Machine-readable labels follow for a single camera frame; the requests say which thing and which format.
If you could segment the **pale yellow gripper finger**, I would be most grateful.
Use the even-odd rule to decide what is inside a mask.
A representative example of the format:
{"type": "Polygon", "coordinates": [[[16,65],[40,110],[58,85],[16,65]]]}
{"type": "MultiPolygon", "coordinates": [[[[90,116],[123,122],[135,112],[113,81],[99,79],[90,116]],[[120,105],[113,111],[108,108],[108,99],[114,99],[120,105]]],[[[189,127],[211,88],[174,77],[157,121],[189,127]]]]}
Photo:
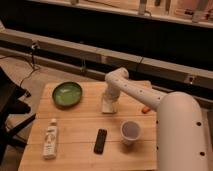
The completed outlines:
{"type": "Polygon", "coordinates": [[[118,110],[118,100],[112,100],[111,101],[111,109],[112,109],[112,113],[117,113],[118,110]]]}

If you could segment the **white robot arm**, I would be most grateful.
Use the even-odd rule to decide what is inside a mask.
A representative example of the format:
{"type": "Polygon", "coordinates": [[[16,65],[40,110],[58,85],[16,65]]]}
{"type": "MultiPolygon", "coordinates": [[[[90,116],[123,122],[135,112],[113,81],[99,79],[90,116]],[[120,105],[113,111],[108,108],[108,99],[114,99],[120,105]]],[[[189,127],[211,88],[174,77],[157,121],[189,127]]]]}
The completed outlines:
{"type": "Polygon", "coordinates": [[[184,92],[164,93],[128,80],[126,68],[105,76],[104,98],[115,102],[120,92],[157,113],[157,170],[209,171],[205,130],[200,105],[184,92]]]}

